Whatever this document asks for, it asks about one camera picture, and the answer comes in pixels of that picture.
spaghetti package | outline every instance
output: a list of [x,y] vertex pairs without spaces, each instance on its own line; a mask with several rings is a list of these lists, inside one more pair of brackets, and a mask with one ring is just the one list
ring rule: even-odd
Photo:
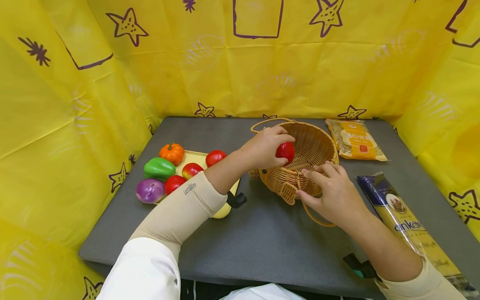
[[388,229],[426,257],[465,297],[478,296],[479,293],[413,215],[383,173],[358,176],[357,179]]
[[361,120],[325,121],[341,157],[386,161],[387,158]]

toy fruit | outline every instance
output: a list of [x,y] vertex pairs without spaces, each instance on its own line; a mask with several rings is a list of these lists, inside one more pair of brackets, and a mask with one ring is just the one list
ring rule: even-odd
[[165,194],[170,195],[174,190],[186,182],[187,180],[182,176],[173,175],[167,179],[167,182],[165,182]]
[[290,142],[283,143],[276,149],[275,156],[288,159],[288,162],[285,164],[288,165],[293,161],[293,158],[295,157],[295,148]]
[[220,210],[217,211],[217,213],[214,214],[212,218],[223,219],[226,216],[228,216],[228,214],[230,213],[231,210],[232,210],[232,207],[230,205],[228,205],[228,203],[225,203],[225,205],[222,206],[222,208],[220,208]]
[[162,199],[164,193],[164,184],[158,179],[144,179],[137,184],[136,195],[143,203],[156,203]]
[[203,170],[204,168],[202,168],[199,164],[189,163],[183,167],[181,174],[186,180],[188,180]]
[[167,144],[160,150],[158,156],[178,166],[185,156],[185,150],[179,144]]
[[214,150],[207,155],[205,163],[207,167],[211,167],[225,157],[227,157],[227,155],[222,150]]
[[144,166],[145,178],[156,178],[161,181],[166,181],[170,176],[175,174],[175,171],[175,166],[161,157],[150,159]]

yellow curtain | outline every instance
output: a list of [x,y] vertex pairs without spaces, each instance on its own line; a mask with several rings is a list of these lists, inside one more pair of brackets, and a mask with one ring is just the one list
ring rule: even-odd
[[0,15],[1,299],[98,293],[76,252],[168,115],[389,120],[480,240],[477,1],[16,0]]

wicker basket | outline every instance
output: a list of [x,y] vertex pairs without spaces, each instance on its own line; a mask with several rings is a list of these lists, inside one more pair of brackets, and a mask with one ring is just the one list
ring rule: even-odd
[[[254,133],[259,131],[254,128],[265,122],[273,120],[284,120],[277,126],[282,126],[295,138],[295,158],[293,162],[277,168],[266,170],[253,169],[249,171],[251,178],[260,178],[269,190],[276,193],[289,205],[295,204],[296,190],[303,190],[312,196],[318,196],[322,189],[313,181],[305,178],[301,170],[313,170],[313,166],[324,164],[327,160],[338,165],[338,154],[332,138],[317,126],[289,120],[285,118],[268,119],[259,122],[250,128]],[[308,216],[316,223],[325,227],[334,227],[333,223],[325,223],[315,218],[308,206],[303,204]]]

gray table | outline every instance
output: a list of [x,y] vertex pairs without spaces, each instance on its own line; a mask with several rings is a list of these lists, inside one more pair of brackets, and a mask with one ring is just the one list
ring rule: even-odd
[[[135,187],[144,178],[143,165],[162,146],[176,142],[187,150],[230,153],[253,136],[249,128],[260,120],[166,118],[81,247],[80,257],[108,273],[129,236],[153,209],[136,199]],[[324,120],[298,120],[328,132]],[[357,175],[383,171],[457,267],[480,288],[480,243],[391,126],[381,120],[366,124],[390,161],[341,159],[340,164],[355,183]],[[351,252],[364,256],[341,229],[315,224],[300,203],[287,205],[259,179],[244,175],[238,191],[248,197],[247,204],[225,219],[206,221],[182,246],[182,278],[232,285],[275,282],[323,294],[383,298],[371,280],[357,277],[342,261]]]

